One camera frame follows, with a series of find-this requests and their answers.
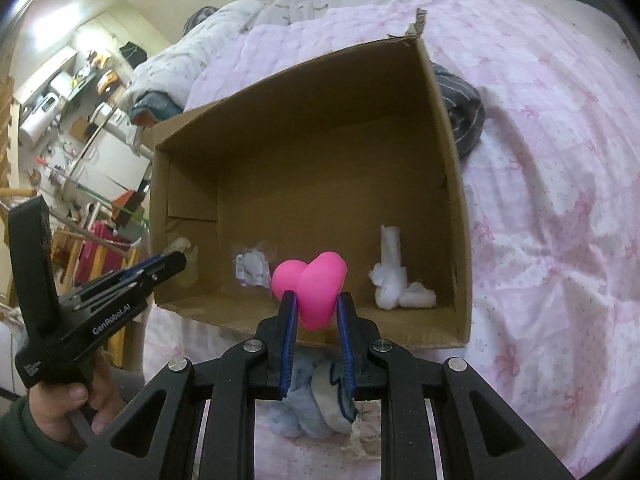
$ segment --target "pink bedspread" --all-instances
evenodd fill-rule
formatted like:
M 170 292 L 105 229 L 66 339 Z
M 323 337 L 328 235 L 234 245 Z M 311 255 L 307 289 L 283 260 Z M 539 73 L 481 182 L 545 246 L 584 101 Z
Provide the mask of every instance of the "pink bedspread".
M 188 108 L 331 50 L 402 34 L 416 6 L 428 11 L 433 60 L 475 85 L 487 112 L 463 168 L 472 339 L 417 353 L 468 359 L 580 478 L 640 422 L 640 75 L 519 0 L 419 0 L 256 27 L 220 51 Z M 214 357 L 220 334 L 155 308 L 147 373 L 176 349 Z M 369 480 L 379 471 L 350 463 L 338 444 L 266 432 L 258 422 L 257 478 Z

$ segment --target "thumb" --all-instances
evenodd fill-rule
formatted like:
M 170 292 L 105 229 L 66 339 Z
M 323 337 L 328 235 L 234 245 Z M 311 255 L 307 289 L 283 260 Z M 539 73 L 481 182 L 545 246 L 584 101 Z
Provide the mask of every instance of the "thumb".
M 34 419 L 57 420 L 82 406 L 89 397 L 84 384 L 38 384 L 30 393 Z

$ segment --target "cabinet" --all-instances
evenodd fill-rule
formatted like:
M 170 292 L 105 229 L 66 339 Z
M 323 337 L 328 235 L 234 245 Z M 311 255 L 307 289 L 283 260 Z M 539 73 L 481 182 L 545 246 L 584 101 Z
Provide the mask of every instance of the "cabinet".
M 50 81 L 63 71 L 67 63 L 76 56 L 75 49 L 65 45 L 46 61 L 27 81 L 15 91 L 14 98 L 21 106 L 31 102 L 34 95 L 46 90 Z
M 86 147 L 70 177 L 114 201 L 126 190 L 138 190 L 148 165 L 148 158 L 135 155 L 120 139 L 101 130 Z M 63 197 L 79 203 L 91 200 L 68 181 L 63 187 Z

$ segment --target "dark striped cloth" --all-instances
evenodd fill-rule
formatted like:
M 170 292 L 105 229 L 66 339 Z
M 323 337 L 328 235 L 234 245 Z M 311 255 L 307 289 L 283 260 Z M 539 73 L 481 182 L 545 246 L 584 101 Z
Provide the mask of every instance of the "dark striped cloth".
M 480 94 L 469 83 L 443 66 L 431 63 L 456 140 L 458 156 L 469 154 L 480 140 L 484 126 L 484 106 Z
M 194 12 L 193 15 L 187 20 L 187 23 L 184 24 L 182 37 L 184 38 L 196 25 L 201 24 L 209 16 L 215 14 L 219 10 L 220 8 L 218 7 L 202 7 L 197 12 Z

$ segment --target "metal screw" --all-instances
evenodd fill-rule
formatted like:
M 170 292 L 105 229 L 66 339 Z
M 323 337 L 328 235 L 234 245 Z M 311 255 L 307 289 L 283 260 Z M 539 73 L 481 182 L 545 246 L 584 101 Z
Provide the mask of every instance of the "metal screw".
M 187 359 L 180 356 L 173 356 L 169 361 L 169 370 L 172 372 L 181 372 L 187 367 Z
M 376 339 L 372 346 L 376 352 L 389 352 L 393 348 L 391 341 L 386 339 Z
M 449 359 L 449 368 L 454 372 L 464 372 L 466 370 L 466 361 L 462 357 L 452 357 Z
M 247 352 L 259 352 L 262 350 L 262 341 L 259 339 L 248 339 L 242 345 Z

